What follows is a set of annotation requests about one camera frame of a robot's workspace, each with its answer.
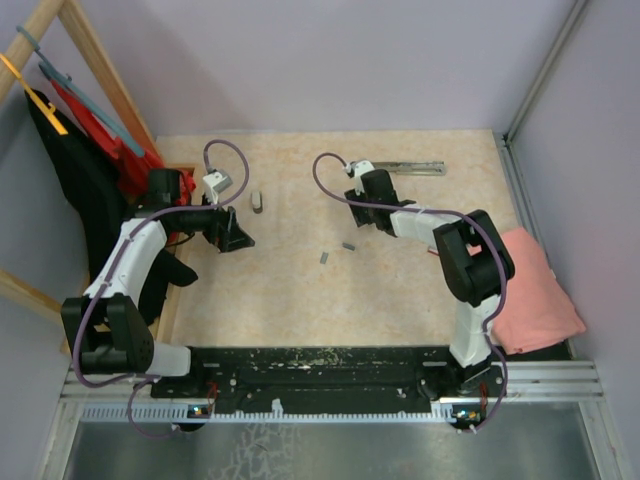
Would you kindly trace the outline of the large black chrome stapler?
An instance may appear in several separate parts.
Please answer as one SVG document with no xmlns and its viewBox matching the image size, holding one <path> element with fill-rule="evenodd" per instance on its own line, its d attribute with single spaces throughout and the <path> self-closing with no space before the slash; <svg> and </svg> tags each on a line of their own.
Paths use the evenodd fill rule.
<svg viewBox="0 0 640 480">
<path fill-rule="evenodd" d="M 372 165 L 377 169 L 384 169 L 397 175 L 413 175 L 413 176 L 444 176 L 447 173 L 447 167 L 444 162 L 373 162 Z"/>
</svg>

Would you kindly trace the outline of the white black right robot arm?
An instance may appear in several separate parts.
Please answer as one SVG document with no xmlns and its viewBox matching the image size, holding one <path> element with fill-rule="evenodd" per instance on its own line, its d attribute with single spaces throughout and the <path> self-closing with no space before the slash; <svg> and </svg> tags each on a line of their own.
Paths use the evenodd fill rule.
<svg viewBox="0 0 640 480">
<path fill-rule="evenodd" d="M 349 164 L 346 172 L 355 181 L 345 199 L 357 226 L 374 225 L 390 236 L 420 241 L 438 255 L 456 299 L 446 380 L 454 393 L 470 395 L 490 368 L 493 319 L 504 308 L 504 287 L 515 274 L 489 214 L 475 210 L 460 217 L 400 201 L 389 172 L 367 160 Z"/>
</svg>

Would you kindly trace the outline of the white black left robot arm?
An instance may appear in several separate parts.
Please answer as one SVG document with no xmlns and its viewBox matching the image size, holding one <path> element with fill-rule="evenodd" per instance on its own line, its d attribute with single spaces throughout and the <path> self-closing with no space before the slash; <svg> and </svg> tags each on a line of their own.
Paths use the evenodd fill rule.
<svg viewBox="0 0 640 480">
<path fill-rule="evenodd" d="M 120 228 L 118 240 L 100 274 L 77 298 L 67 299 L 61 316 L 72 349 L 78 380 L 93 387 L 93 374 L 106 384 L 140 376 L 151 381 L 172 377 L 176 389 L 194 397 L 208 384 L 208 373 L 192 363 L 192 351 L 153 338 L 138 309 L 154 261 L 173 233 L 203 234 L 220 252 L 254 246 L 241 229 L 234 208 L 219 199 L 232 183 L 222 170 L 203 178 L 204 197 L 196 206 L 181 206 L 181 175 L 154 169 L 145 200 Z"/>
</svg>

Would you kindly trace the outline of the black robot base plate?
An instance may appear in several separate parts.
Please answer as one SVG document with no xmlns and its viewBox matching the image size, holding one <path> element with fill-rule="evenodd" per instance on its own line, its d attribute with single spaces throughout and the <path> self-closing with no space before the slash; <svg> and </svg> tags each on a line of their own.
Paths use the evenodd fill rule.
<svg viewBox="0 0 640 480">
<path fill-rule="evenodd" d="M 321 415 L 428 413 L 446 397 L 498 395 L 495 356 L 466 383 L 450 360 L 444 346 L 195 347 L 189 375 L 160 380 L 151 396 L 203 398 L 220 414 L 267 413 L 279 401 L 286 414 Z"/>
</svg>

